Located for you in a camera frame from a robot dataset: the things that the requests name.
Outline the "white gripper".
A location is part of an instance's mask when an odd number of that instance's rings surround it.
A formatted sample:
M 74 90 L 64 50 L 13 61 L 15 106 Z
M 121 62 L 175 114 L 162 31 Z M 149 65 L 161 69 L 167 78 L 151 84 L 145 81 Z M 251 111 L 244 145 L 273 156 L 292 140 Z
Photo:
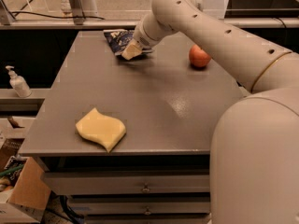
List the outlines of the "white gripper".
M 133 39 L 122 52 L 121 56 L 127 61 L 142 53 L 142 49 L 151 49 L 160 43 L 166 36 L 172 35 L 175 31 L 163 25 L 151 12 L 138 23 L 134 30 Z

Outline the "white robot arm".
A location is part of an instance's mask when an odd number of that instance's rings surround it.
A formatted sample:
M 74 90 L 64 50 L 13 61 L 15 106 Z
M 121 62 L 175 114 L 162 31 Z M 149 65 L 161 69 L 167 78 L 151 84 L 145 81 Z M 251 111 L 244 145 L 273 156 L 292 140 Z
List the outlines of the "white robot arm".
M 299 54 L 213 18 L 201 0 L 151 0 L 127 60 L 182 32 L 244 96 L 210 145 L 209 224 L 299 224 Z

